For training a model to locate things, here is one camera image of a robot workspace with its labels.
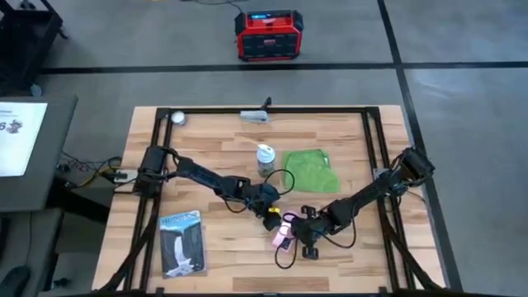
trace display screen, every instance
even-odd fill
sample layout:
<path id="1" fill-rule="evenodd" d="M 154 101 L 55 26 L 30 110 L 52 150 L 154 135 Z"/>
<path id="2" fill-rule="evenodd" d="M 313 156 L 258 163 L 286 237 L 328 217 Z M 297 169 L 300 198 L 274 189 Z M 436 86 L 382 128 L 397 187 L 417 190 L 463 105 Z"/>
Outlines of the display screen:
<path id="1" fill-rule="evenodd" d="M 270 14 L 270 13 L 267 13 L 267 14 L 258 14 L 258 15 L 251 15 L 250 17 L 251 17 L 253 20 L 261 20 L 261 19 L 265 19 L 265 18 L 271 17 L 271 14 Z"/>

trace table leg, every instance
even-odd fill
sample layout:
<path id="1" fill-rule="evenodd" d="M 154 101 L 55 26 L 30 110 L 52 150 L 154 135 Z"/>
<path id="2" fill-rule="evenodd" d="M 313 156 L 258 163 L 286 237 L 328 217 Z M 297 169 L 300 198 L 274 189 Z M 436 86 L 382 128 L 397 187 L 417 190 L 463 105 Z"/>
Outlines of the table leg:
<path id="1" fill-rule="evenodd" d="M 49 190 L 47 206 L 57 207 L 101 224 L 106 224 L 110 213 L 109 207 L 73 193 L 65 186 L 65 182 L 58 178 L 54 178 Z"/>

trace gray concrete floor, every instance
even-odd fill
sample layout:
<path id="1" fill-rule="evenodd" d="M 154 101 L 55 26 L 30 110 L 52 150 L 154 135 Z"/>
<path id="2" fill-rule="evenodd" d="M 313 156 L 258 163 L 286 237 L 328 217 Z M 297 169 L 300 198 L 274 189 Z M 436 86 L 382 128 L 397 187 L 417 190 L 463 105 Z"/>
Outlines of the gray concrete floor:
<path id="1" fill-rule="evenodd" d="M 51 68 L 240 63 L 234 7 L 177 0 L 50 2 L 71 37 L 55 42 Z M 240 6 L 304 14 L 303 53 L 290 63 L 391 61 L 375 0 L 252 0 Z M 528 60 L 527 2 L 391 0 L 387 7 L 406 62 Z M 470 292 L 528 291 L 526 75 L 528 69 L 407 71 L 437 167 L 455 260 Z M 47 94 L 79 97 L 65 149 L 92 159 L 122 154 L 134 106 L 260 104 L 268 96 L 276 104 L 403 104 L 393 70 L 69 74 L 42 76 L 40 84 Z M 81 224 L 71 221 L 70 228 Z M 77 240 L 64 237 L 66 246 Z"/>

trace white ball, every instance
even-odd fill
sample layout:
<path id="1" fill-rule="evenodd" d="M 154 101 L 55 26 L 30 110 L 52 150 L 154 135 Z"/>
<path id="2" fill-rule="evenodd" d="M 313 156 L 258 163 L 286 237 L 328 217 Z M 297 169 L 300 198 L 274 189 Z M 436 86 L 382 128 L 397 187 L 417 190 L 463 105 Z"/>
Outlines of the white ball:
<path id="1" fill-rule="evenodd" d="M 184 125 L 186 123 L 185 114 L 182 111 L 173 112 L 171 115 L 172 123 L 176 125 Z"/>

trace pink object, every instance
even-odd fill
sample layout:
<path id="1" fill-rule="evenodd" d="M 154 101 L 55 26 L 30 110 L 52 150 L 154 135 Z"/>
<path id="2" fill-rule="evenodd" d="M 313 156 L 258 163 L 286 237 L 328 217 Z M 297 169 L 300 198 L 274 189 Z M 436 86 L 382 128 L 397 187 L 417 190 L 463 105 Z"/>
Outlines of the pink object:
<path id="1" fill-rule="evenodd" d="M 285 219 L 287 219 L 288 221 L 291 221 L 296 215 L 297 214 L 294 211 L 288 211 L 285 214 Z M 271 242 L 271 244 L 275 248 L 278 248 L 285 241 L 285 239 L 288 240 L 294 237 L 291 234 L 290 228 L 291 228 L 291 223 L 288 223 L 282 220 L 279 230 L 277 231 L 275 238 L 273 238 L 273 241 Z M 281 247 L 280 250 L 283 252 L 289 252 L 292 245 L 293 245 L 292 242 L 290 242 L 287 248 Z"/>

